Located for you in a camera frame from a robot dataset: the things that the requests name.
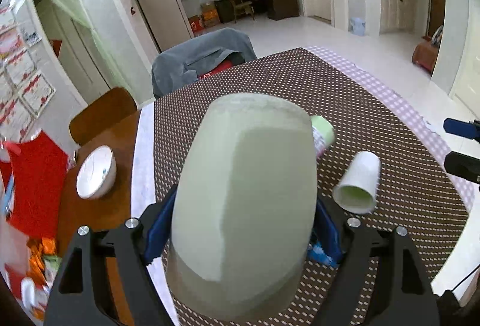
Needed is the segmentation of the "white paper cup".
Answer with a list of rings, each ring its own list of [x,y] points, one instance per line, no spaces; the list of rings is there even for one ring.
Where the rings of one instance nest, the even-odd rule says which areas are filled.
[[[376,205],[380,174],[381,161],[376,154],[369,151],[357,153],[332,191],[334,201],[353,214],[371,213]]]

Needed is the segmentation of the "blue water bottle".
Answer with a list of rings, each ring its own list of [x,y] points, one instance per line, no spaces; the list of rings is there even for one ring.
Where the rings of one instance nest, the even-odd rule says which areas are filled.
[[[363,18],[352,17],[349,19],[349,32],[357,36],[364,36],[366,22]]]

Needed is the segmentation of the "pale green cup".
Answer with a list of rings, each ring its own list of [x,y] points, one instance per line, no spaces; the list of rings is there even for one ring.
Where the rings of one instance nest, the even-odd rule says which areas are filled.
[[[167,281],[200,315],[284,311],[304,269],[317,203],[308,113],[257,93],[217,98],[193,139],[173,208]]]

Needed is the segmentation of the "white refrigerator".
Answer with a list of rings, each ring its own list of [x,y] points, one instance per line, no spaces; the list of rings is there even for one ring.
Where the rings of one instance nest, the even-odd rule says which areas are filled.
[[[138,0],[161,52],[193,38],[181,0]]]

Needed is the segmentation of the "pink green canister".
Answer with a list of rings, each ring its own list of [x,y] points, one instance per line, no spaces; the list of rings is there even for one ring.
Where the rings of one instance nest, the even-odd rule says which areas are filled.
[[[316,157],[321,157],[335,143],[335,129],[326,118],[320,115],[313,115],[311,123]]]

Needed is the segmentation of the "grey covered chair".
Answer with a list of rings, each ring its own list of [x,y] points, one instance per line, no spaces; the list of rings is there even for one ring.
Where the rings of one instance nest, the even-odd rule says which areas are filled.
[[[256,60],[247,34],[231,27],[187,40],[160,53],[151,67],[153,95],[156,99],[197,81],[222,62],[233,65]]]

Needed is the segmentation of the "pink checkered tablecloth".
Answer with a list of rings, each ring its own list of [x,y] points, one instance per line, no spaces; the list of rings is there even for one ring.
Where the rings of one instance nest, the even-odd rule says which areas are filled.
[[[438,131],[427,122],[405,99],[383,84],[371,73],[364,71],[353,62],[338,56],[326,48],[310,46],[304,48],[315,57],[344,73],[348,78],[373,95],[388,110],[403,122],[429,150],[431,155],[442,164],[450,148]]]

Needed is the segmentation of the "brown wooden chair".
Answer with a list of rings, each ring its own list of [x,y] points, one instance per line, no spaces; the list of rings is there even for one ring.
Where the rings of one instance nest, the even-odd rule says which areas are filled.
[[[69,123],[69,131],[83,146],[106,129],[137,111],[137,103],[124,87],[114,87],[89,104]]]

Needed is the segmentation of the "red tote bag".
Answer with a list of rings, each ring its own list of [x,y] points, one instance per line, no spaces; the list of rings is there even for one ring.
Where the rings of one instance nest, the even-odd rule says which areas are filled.
[[[7,143],[15,185],[9,224],[35,239],[55,238],[68,155],[44,132]]]

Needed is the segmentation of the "white ceramic bowl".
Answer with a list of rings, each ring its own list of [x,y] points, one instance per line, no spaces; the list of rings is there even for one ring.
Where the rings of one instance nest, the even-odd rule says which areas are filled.
[[[84,200],[105,196],[116,177],[116,159],[110,147],[102,145],[92,151],[80,165],[77,173],[77,195]]]

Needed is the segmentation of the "wooden desk chair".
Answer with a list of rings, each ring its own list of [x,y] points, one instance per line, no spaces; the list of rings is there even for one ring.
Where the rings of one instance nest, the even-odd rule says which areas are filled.
[[[249,15],[252,19],[255,19],[255,12],[251,1],[239,1],[229,0],[233,7],[233,20],[236,23],[240,15]]]

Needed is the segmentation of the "brown polka dot tablecloth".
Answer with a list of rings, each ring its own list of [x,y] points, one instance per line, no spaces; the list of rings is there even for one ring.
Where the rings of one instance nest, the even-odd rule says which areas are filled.
[[[369,228],[408,229],[428,277],[435,276],[467,221],[466,188],[455,185],[439,164],[446,148],[438,137],[413,126],[405,104],[352,63],[324,49],[295,48],[247,62],[160,98],[154,104],[154,176],[158,199],[180,178],[193,138],[218,97],[264,93],[325,116],[336,140],[317,165],[320,195],[357,152],[382,162],[379,204],[365,218]]]

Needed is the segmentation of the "dark wooden desk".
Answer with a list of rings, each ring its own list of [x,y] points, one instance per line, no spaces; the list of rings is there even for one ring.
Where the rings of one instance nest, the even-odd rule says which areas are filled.
[[[252,1],[256,14],[266,14],[269,19],[280,21],[300,15],[298,0],[248,0]]]

